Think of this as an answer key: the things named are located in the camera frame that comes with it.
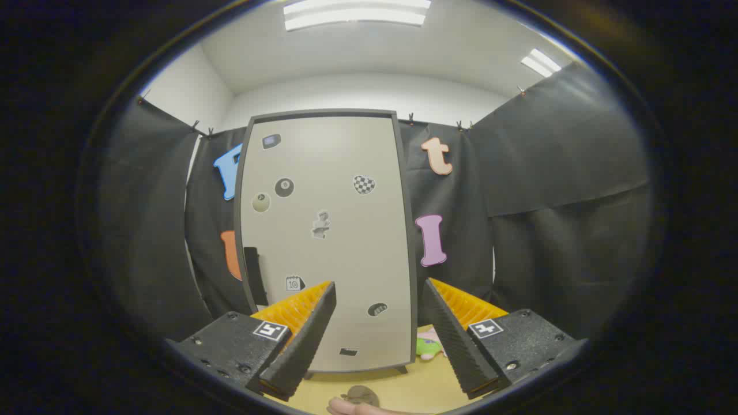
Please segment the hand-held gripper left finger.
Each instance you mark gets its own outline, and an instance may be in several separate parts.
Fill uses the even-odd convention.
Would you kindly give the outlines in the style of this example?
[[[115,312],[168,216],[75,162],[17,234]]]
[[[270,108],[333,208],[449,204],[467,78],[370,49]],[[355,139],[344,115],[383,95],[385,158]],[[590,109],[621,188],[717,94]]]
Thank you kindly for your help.
[[[198,378],[287,401],[306,375],[337,304],[325,281],[253,315],[227,312],[168,346]]]

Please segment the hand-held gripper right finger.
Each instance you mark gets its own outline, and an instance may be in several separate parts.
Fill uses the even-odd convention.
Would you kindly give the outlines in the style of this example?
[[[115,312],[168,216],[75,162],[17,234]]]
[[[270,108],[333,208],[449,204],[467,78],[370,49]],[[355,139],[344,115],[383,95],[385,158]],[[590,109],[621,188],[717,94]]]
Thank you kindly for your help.
[[[533,310],[506,312],[433,278],[424,284],[428,319],[470,399],[530,380],[587,344]]]

